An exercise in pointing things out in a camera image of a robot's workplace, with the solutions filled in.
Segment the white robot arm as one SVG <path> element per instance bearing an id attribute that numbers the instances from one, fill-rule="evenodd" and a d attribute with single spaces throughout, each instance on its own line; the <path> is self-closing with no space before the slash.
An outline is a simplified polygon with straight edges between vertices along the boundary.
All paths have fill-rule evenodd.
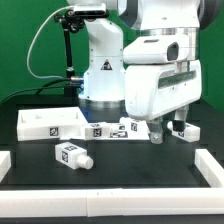
<path id="1" fill-rule="evenodd" d="M 149 126 L 152 143 L 163 142 L 162 118 L 172 112 L 171 133 L 187 142 L 200 128 L 186 122 L 189 104 L 202 91 L 198 32 L 208 27 L 224 0 L 67 0 L 87 25 L 90 65 L 81 98 L 103 104 L 125 101 L 130 118 Z"/>

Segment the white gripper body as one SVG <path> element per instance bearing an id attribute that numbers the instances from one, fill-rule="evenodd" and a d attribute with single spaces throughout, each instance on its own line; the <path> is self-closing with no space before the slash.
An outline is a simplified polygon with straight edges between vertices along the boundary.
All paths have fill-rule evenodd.
<path id="1" fill-rule="evenodd" d="M 201 96 L 200 61 L 178 72 L 175 64 L 132 65 L 125 74 L 125 107 L 137 120 L 150 121 L 197 101 Z"/>

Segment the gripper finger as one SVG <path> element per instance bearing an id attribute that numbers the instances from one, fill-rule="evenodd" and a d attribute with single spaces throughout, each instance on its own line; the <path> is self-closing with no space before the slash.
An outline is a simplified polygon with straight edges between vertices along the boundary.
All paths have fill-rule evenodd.
<path id="1" fill-rule="evenodd" d="M 185 124 L 187 119 L 189 107 L 184 106 L 175 111 L 173 120 L 173 130 L 176 132 L 183 132 L 185 130 Z"/>
<path id="2" fill-rule="evenodd" d="M 154 120 L 151 120 L 148 123 L 148 127 L 149 127 L 149 131 L 150 131 L 150 134 L 149 134 L 150 141 L 153 144 L 161 144 L 164 139 L 164 132 L 163 132 L 163 128 L 162 128 L 162 119 L 156 118 Z"/>

